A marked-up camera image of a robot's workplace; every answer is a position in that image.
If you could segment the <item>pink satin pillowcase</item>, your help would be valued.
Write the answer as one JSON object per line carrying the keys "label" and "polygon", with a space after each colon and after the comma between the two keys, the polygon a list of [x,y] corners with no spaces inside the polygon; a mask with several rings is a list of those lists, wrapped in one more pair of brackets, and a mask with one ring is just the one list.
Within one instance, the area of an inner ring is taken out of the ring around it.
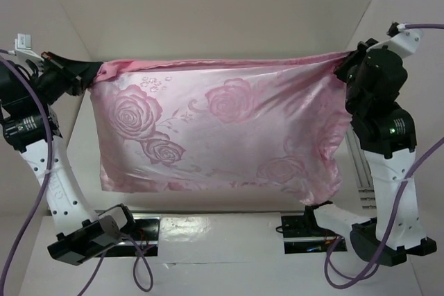
{"label": "pink satin pillowcase", "polygon": [[304,204],[342,183],[344,52],[282,60],[114,60],[89,89],[101,186],[275,189]]}

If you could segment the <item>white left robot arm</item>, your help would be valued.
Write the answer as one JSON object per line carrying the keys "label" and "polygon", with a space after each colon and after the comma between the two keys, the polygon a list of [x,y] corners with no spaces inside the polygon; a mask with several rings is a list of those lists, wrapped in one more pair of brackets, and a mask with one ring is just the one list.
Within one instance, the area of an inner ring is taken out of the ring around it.
{"label": "white left robot arm", "polygon": [[62,95],[80,96],[93,83],[101,62],[69,60],[51,52],[9,51],[1,60],[1,128],[37,178],[53,217],[52,259],[80,265],[122,240],[137,223],[124,204],[97,214],[88,204],[67,156],[55,112]]}

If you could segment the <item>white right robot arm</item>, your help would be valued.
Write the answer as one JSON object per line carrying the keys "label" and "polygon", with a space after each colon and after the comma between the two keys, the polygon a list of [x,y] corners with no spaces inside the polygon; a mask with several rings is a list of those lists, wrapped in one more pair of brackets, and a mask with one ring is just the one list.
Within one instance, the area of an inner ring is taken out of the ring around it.
{"label": "white right robot arm", "polygon": [[302,226],[311,235],[324,229],[350,239],[363,261],[392,267],[408,255],[437,250],[420,224],[413,163],[416,128],[410,113],[396,99],[407,81],[403,51],[394,39],[360,42],[334,73],[347,85],[345,108],[368,162],[377,215],[355,215],[330,201],[306,207]]}

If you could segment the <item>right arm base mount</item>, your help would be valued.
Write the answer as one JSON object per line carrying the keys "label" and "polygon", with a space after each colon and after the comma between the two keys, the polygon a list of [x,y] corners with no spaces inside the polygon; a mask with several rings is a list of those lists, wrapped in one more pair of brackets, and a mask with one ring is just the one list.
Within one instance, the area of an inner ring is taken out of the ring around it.
{"label": "right arm base mount", "polygon": [[282,215],[275,228],[283,238],[285,254],[315,254],[327,252],[338,236],[327,229],[310,229],[302,214]]}

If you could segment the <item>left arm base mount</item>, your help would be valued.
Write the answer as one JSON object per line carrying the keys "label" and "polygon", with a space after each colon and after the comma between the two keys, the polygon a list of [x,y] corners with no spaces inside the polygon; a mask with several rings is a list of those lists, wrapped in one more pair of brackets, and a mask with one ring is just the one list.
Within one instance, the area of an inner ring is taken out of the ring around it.
{"label": "left arm base mount", "polygon": [[[158,255],[160,235],[160,217],[154,215],[135,216],[135,229],[130,236],[137,242],[144,255],[154,257]],[[129,240],[124,240],[115,247],[118,257],[136,256],[137,250]]]}

